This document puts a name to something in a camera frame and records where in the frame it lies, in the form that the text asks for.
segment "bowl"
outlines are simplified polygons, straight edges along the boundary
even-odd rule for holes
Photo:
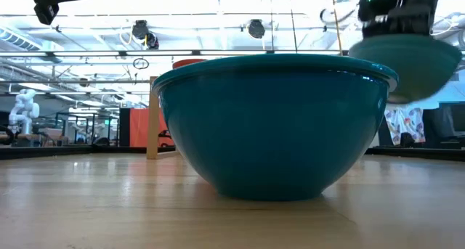
[[[394,71],[349,57],[209,60],[153,83],[177,149],[217,192],[247,200],[318,196],[366,151]]]
[[[349,56],[386,65],[399,75],[399,86],[388,99],[393,104],[431,97],[452,78],[462,59],[454,46],[407,34],[366,38],[349,50]]]

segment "wooden table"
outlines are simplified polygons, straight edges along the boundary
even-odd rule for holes
[[[0,248],[465,248],[465,163],[365,156],[322,197],[218,196],[179,156],[0,162]]]

